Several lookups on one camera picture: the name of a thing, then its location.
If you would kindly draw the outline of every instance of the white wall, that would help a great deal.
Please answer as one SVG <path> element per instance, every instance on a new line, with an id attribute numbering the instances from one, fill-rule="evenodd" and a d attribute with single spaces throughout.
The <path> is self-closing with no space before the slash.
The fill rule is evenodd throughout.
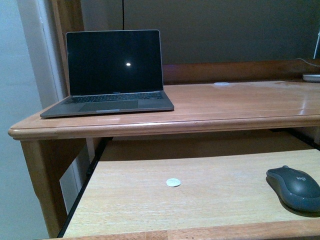
<path id="1" fill-rule="evenodd" d="M 66 96 L 51 0 L 0 1 L 0 239 L 48 238 L 20 143 L 8 129 Z M 88 150 L 60 180 L 67 211 L 89 165 Z"/>
<path id="2" fill-rule="evenodd" d="M 0 239 L 47 238 L 20 143 L 7 134 L 42 109 L 15 0 L 0 1 L 0 78 Z"/>

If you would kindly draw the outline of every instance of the desk surface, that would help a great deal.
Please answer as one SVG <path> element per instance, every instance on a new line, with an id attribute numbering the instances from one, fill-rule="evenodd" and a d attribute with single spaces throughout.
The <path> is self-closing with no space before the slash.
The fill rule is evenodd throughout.
<path id="1" fill-rule="evenodd" d="M 41 119 L 15 124 L 16 140 L 52 140 L 320 125 L 320 84 L 264 81 L 167 85 L 174 111 Z"/>
<path id="2" fill-rule="evenodd" d="M 64 236 L 152 231 L 165 231 L 170 239 L 318 236 L 320 219 L 285 209 L 265 178 L 268 169 L 287 164 L 320 182 L 319 157 L 312 149 L 100 161 Z M 170 178 L 181 185 L 167 186 Z"/>

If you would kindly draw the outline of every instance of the black cable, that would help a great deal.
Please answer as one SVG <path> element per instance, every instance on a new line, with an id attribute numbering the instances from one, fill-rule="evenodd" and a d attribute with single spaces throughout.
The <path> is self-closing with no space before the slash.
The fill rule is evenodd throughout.
<path id="1" fill-rule="evenodd" d="M 122 0 L 122 30 L 125 30 L 125 0 Z"/>

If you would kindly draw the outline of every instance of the mouse logo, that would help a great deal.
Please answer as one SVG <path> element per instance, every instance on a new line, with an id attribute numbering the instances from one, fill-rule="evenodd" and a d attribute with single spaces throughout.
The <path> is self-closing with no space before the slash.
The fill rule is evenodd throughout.
<path id="1" fill-rule="evenodd" d="M 298 179 L 298 180 L 303 180 L 303 181 L 305 181 L 306 180 L 306 178 L 305 177 L 299 177 L 299 176 L 296 176 L 296 179 Z"/>

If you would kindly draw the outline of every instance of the white sticker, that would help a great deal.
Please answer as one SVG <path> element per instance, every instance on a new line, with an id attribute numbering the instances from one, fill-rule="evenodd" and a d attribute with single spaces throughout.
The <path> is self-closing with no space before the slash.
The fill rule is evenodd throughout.
<path id="1" fill-rule="evenodd" d="M 181 181 L 179 179 L 176 179 L 176 178 L 170 178 L 166 181 L 166 184 L 169 186 L 169 187 L 178 187 L 180 186 L 181 184 Z"/>
<path id="2" fill-rule="evenodd" d="M 216 85 L 216 86 L 228 86 L 228 85 L 230 85 L 230 83 L 228 83 L 228 82 L 215 82 L 214 85 Z"/>

